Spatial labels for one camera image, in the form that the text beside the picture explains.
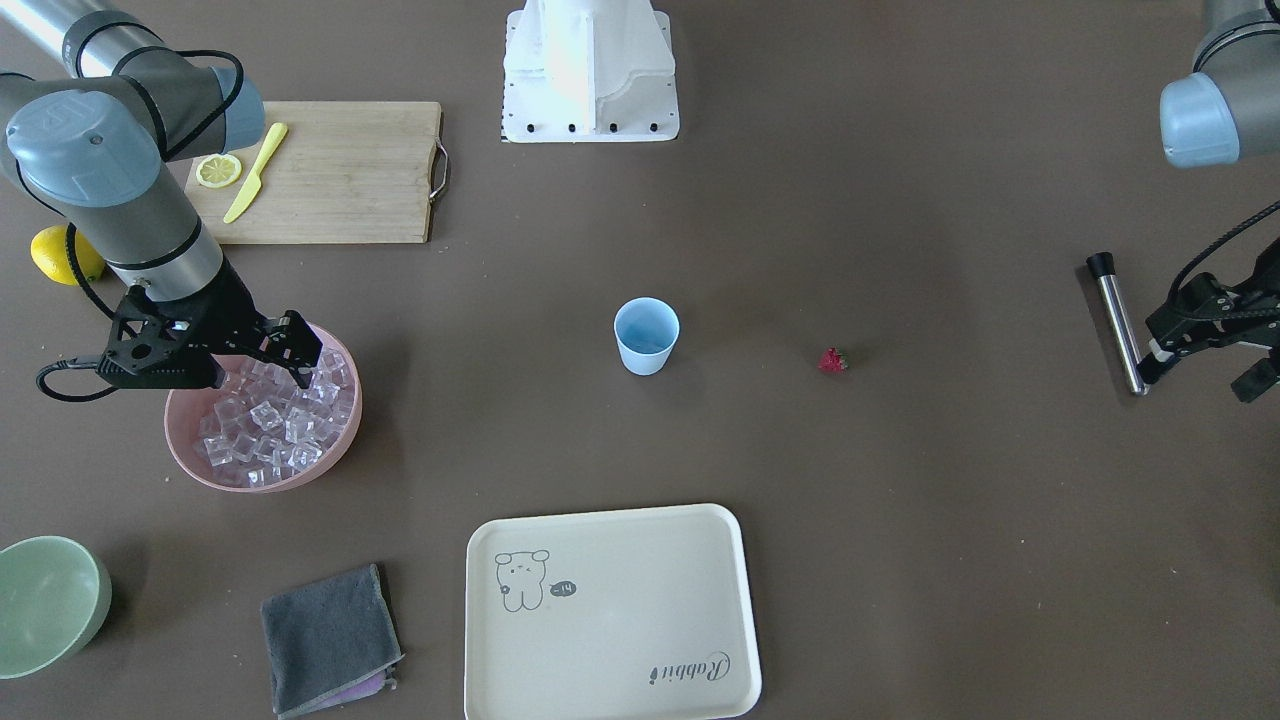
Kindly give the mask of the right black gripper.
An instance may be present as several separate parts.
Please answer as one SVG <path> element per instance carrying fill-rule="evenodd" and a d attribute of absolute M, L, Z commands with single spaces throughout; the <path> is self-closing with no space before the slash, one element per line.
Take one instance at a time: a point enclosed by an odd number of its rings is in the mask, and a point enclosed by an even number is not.
<path fill-rule="evenodd" d="M 308 389 L 323 342 L 297 313 L 266 318 L 229 263 L 196 293 L 154 301 L 129 290 L 115 310 L 111 336 L 96 374 L 118 389 L 218 388 L 225 370 L 218 355 L 256 355 L 284 368 Z"/>

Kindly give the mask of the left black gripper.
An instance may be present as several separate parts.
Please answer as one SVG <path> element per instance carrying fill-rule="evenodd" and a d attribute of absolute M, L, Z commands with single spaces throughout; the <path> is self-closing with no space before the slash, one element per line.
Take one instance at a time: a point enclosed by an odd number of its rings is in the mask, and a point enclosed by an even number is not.
<path fill-rule="evenodd" d="M 1238 343 L 1276 348 L 1277 302 L 1277 240 L 1238 284 L 1222 284 L 1208 272 L 1199 273 L 1146 319 L 1153 340 L 1138 363 L 1139 377 L 1146 386 L 1156 384 L 1181 361 L 1178 354 Z M 1277 383 L 1279 351 L 1271 350 L 1231 383 L 1231 391 L 1240 402 L 1251 404 Z"/>

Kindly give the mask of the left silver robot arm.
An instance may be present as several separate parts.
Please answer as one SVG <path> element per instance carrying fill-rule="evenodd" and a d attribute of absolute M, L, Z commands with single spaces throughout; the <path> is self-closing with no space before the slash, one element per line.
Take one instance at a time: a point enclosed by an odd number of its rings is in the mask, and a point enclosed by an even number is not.
<path fill-rule="evenodd" d="M 1203 8 L 1206 32 L 1192 72 L 1167 85 L 1160 99 L 1164 151 L 1176 168 L 1226 165 L 1277 151 L 1277 3 L 1206 1 Z M 1248 404 L 1277 386 L 1277 243 L 1235 284 L 1196 272 L 1226 242 L 1276 214 L 1272 202 L 1180 269 L 1164 304 L 1146 320 L 1152 341 L 1138 365 L 1142 380 L 1156 383 L 1192 354 L 1249 345 L 1267 355 L 1231 383 L 1233 393 Z"/>

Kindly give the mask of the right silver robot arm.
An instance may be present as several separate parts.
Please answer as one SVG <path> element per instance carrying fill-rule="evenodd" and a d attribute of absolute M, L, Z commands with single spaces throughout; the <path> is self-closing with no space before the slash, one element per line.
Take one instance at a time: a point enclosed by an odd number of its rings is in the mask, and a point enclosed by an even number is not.
<path fill-rule="evenodd" d="M 125 284 L 91 369 L 115 389 L 202 389 L 219 357 L 284 368 L 307 387 L 323 343 L 296 311 L 255 306 L 168 163 L 255 145 L 265 106 L 241 61 L 197 67 L 106 1 L 5 1 L 3 19 L 61 59 L 65 79 L 3 72 L 3 174 L 52 209 Z"/>

